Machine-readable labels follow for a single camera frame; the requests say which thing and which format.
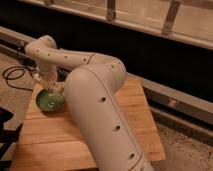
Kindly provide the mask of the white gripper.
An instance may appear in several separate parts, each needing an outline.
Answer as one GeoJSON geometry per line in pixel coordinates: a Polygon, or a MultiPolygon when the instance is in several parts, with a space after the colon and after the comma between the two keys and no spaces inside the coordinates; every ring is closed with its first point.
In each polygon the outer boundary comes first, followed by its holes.
{"type": "Polygon", "coordinates": [[[37,66],[34,80],[43,89],[53,85],[52,90],[54,93],[62,93],[64,91],[64,84],[62,82],[57,82],[57,76],[57,68],[54,65],[37,66]]]}

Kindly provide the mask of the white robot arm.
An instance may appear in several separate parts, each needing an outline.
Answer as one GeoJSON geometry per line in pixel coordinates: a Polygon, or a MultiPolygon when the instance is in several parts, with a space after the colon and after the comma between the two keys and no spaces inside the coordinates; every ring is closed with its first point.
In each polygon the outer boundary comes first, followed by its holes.
{"type": "Polygon", "coordinates": [[[120,59],[59,49],[48,35],[28,43],[25,53],[36,62],[36,81],[64,94],[100,171],[154,171],[115,98],[126,80],[120,59]]]}

